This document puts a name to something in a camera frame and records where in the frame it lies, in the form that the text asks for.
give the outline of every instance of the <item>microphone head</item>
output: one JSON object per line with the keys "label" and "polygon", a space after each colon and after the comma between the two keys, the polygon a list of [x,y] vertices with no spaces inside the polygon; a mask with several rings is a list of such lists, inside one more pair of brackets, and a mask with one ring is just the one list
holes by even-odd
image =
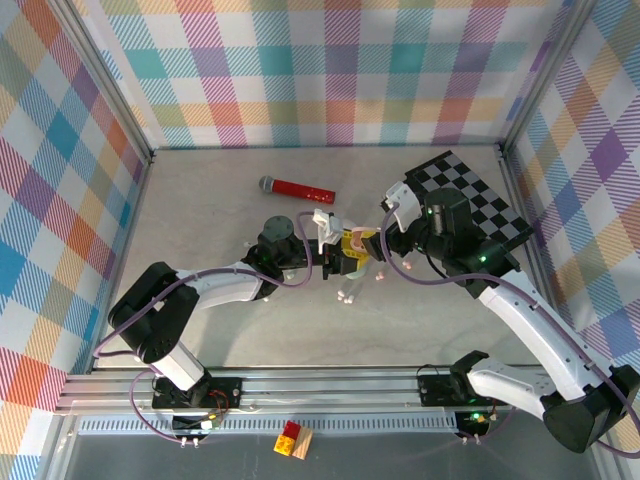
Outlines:
{"label": "microphone head", "polygon": [[265,175],[260,179],[258,185],[264,192],[271,193],[273,191],[273,177]]}

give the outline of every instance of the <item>red block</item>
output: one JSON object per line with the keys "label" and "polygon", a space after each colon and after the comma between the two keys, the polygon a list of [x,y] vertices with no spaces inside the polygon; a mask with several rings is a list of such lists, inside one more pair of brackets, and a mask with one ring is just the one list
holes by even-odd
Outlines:
{"label": "red block", "polygon": [[284,426],[284,430],[282,431],[282,434],[285,437],[293,438],[294,440],[298,439],[299,433],[300,433],[300,425],[293,422],[287,422],[287,424]]}

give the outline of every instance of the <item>white object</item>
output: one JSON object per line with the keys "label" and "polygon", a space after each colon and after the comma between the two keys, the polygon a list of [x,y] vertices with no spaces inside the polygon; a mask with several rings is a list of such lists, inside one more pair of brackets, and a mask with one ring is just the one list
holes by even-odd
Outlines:
{"label": "white object", "polygon": [[393,212],[393,216],[396,218],[396,222],[398,222],[398,227],[402,233],[407,231],[411,222],[422,216],[418,197],[416,197],[415,193],[413,193],[406,183],[398,182],[387,190],[385,202],[390,209],[393,208],[394,203],[400,205],[398,209]]}
{"label": "white object", "polygon": [[313,222],[318,225],[318,253],[322,253],[325,243],[335,245],[342,238],[344,227],[338,217],[316,208],[313,211]]}
{"label": "white object", "polygon": [[467,378],[476,394],[497,398],[540,419],[544,413],[540,397],[556,389],[546,375],[509,367],[492,358],[476,363]]}
{"label": "white object", "polygon": [[[565,400],[574,400],[584,396],[584,387],[587,385],[594,388],[599,386],[602,382],[598,376],[592,370],[585,368],[584,362],[540,315],[538,308],[544,308],[549,312],[556,323],[586,351],[588,347],[584,340],[571,330],[560,315],[540,296],[527,274],[510,271],[502,278],[533,297],[537,302],[536,305],[531,306],[533,309],[529,308],[529,305],[518,295],[502,286],[487,288],[482,292],[479,300],[495,312],[531,350],[551,377],[558,393]],[[588,349],[588,355],[604,372],[609,371],[610,362],[605,357],[592,349]]]}
{"label": "white object", "polygon": [[151,365],[180,390],[189,390],[204,375],[204,367],[182,342],[178,342],[168,355]]}
{"label": "white object", "polygon": [[[237,270],[253,270],[249,265],[242,262],[236,262],[227,268]],[[178,278],[185,278],[197,270],[178,270]],[[188,283],[200,295],[195,310],[203,308],[215,307],[229,302],[248,302],[253,300],[260,290],[262,280],[252,275],[220,273],[217,275],[207,275],[197,278]]]}

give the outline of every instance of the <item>gray floor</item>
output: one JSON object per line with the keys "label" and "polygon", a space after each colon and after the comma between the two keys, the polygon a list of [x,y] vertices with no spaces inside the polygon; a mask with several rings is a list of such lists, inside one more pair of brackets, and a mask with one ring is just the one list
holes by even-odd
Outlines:
{"label": "gray floor", "polygon": [[[123,293],[151,263],[203,269],[246,253],[272,215],[293,218],[318,205],[263,194],[262,175],[335,190],[330,209],[358,224],[378,225],[384,192],[404,172],[446,148],[315,148],[163,151],[156,158],[120,286]],[[508,201],[492,147],[452,149]],[[314,229],[307,233],[315,237]],[[523,252],[518,252],[521,262]],[[412,273],[434,278],[412,257]],[[344,279],[276,291],[269,303],[227,304],[192,316],[182,340],[209,366],[450,364],[471,350],[505,363],[536,363],[491,312],[457,286],[419,287],[393,273],[363,279],[353,305],[336,299]],[[122,346],[114,342],[113,347]],[[99,365],[128,365],[107,359]]]}
{"label": "gray floor", "polygon": [[224,435],[181,450],[152,435],[81,435],[69,480],[473,479],[596,480],[590,451],[564,449],[534,417],[518,412],[483,445],[452,434],[315,435],[304,461],[273,452],[273,435]]}

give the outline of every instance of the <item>metal track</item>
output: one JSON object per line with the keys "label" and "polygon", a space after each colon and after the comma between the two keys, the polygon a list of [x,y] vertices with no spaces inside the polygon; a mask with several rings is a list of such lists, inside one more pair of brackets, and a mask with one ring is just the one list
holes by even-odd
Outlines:
{"label": "metal track", "polygon": [[[131,380],[142,370],[95,370],[91,375],[71,375],[56,413],[128,414]],[[442,407],[422,407],[416,370],[410,368],[301,368],[220,369],[216,377],[243,378],[240,408],[230,415],[368,414],[445,412]],[[421,375],[436,375],[421,370]],[[151,409],[151,378],[136,385],[134,399],[143,412]],[[173,413],[172,410],[154,410]],[[183,415],[204,414],[201,409],[181,409]]]}
{"label": "metal track", "polygon": [[[149,419],[151,424],[164,431],[170,431],[171,422],[159,416]],[[251,415],[236,414],[211,432],[220,434],[273,434],[278,435],[288,420],[314,433],[364,434],[364,433],[454,433],[457,432],[456,417],[453,412],[422,413],[370,413],[364,415],[344,414],[304,414],[304,415]],[[79,435],[144,435],[152,432],[133,415],[86,415],[78,427]]]}

